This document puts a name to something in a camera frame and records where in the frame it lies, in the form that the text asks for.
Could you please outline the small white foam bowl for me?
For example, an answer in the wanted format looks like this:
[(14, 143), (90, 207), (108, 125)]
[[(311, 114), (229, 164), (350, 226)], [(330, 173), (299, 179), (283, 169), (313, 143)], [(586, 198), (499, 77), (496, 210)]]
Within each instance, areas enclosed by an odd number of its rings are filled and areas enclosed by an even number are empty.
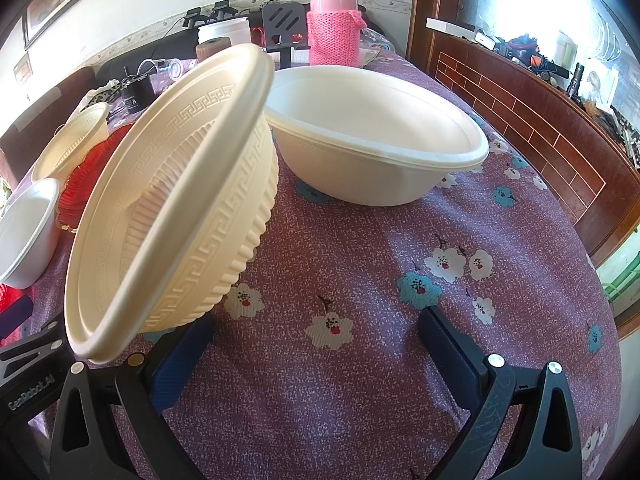
[(2, 284), (15, 289), (29, 288), (47, 269), (60, 237), (55, 224), (58, 194), (57, 180), (37, 180), (2, 216)]

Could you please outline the black cylindrical motor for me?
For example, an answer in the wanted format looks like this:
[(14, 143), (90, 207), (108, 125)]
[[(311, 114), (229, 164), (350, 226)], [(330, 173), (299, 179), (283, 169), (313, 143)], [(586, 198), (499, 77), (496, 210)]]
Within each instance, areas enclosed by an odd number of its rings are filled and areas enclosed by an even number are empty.
[(146, 75), (125, 80), (120, 87), (120, 95), (129, 113), (141, 112), (156, 99), (151, 79)]

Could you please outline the black sofa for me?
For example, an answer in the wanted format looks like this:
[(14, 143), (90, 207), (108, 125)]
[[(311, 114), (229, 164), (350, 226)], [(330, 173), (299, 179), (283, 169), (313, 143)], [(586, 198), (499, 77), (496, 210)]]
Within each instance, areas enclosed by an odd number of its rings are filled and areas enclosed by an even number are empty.
[(196, 29), (183, 30), (164, 39), (150, 42), (103, 63), (96, 69), (96, 82), (106, 84), (111, 79), (121, 80), (125, 74), (135, 74), (140, 63), (146, 58), (152, 58), (152, 60), (160, 60), (161, 58), (190, 60), (190, 58), (196, 58), (195, 47), (197, 44), (198, 31)]

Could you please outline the cream patterned bowl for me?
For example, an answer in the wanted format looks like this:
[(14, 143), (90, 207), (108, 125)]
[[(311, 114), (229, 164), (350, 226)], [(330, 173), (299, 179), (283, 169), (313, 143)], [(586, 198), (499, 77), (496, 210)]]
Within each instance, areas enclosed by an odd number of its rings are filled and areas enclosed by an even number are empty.
[(53, 178), (63, 184), (88, 153), (108, 138), (108, 104), (88, 106), (53, 136), (32, 168), (32, 182)]
[(111, 362), (142, 333), (189, 324), (230, 292), (276, 201), (264, 106), (272, 59), (239, 44), (201, 62), (134, 123), (96, 181), (68, 262), (76, 356)]

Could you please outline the large white foam bowl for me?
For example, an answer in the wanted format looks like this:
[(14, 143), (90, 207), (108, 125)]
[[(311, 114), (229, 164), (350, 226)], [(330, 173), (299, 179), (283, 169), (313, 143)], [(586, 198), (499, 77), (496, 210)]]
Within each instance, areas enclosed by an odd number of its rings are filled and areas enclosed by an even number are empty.
[(372, 207), (405, 205), (489, 154), (461, 108), (409, 81), (345, 66), (277, 70), (265, 114), (288, 168), (315, 190)]

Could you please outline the red scalloped plate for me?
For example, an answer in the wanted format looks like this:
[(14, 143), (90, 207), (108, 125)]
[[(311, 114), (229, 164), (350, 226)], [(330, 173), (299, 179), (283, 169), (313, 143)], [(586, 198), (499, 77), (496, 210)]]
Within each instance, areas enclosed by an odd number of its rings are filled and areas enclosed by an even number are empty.
[(123, 125), (105, 141), (88, 151), (85, 159), (70, 173), (56, 205), (56, 223), (63, 231), (75, 232), (103, 169), (134, 124)]

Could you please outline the purple floral tablecloth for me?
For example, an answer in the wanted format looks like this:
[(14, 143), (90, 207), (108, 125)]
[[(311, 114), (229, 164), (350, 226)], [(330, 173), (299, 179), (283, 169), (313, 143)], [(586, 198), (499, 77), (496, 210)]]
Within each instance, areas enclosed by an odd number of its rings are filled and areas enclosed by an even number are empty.
[(487, 159), (395, 208), (334, 200), (282, 168), (267, 231), (213, 310), (213, 339), (168, 425), (209, 479), (424, 478), (466, 419), (416, 330), (438, 304), (512, 365), (562, 365), (582, 475), (601, 477), (620, 348), (573, 226), (593, 192), (474, 103), (454, 62), (430, 77), (384, 52), (370, 67), (464, 110)]

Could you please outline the leopard print cloth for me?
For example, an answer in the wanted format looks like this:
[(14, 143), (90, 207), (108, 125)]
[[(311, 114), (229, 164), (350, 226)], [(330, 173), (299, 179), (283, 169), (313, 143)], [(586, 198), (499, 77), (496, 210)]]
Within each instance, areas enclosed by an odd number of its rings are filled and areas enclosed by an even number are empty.
[(107, 81), (104, 86), (89, 90), (82, 97), (82, 99), (74, 109), (73, 114), (77, 115), (93, 104), (98, 104), (101, 102), (114, 102), (119, 95), (119, 90), (120, 81), (118, 79), (111, 79)]

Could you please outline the clear plastic cup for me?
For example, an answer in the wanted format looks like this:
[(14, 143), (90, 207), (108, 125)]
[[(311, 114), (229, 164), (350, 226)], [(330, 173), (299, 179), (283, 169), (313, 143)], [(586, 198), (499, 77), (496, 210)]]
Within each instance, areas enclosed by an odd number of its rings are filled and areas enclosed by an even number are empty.
[(137, 74), (151, 75), (164, 74), (171, 80), (179, 79), (184, 73), (182, 63), (178, 58), (146, 58), (137, 69)]

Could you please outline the white plastic jar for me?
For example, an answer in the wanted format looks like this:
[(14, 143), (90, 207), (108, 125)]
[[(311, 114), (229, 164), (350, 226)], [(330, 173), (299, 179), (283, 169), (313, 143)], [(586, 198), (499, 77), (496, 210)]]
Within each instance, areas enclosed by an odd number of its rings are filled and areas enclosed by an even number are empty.
[(250, 44), (252, 37), (250, 36), (248, 17), (230, 18), (230, 20), (207, 24), (198, 29), (198, 42), (200, 44), (221, 37), (227, 37), (232, 46)]

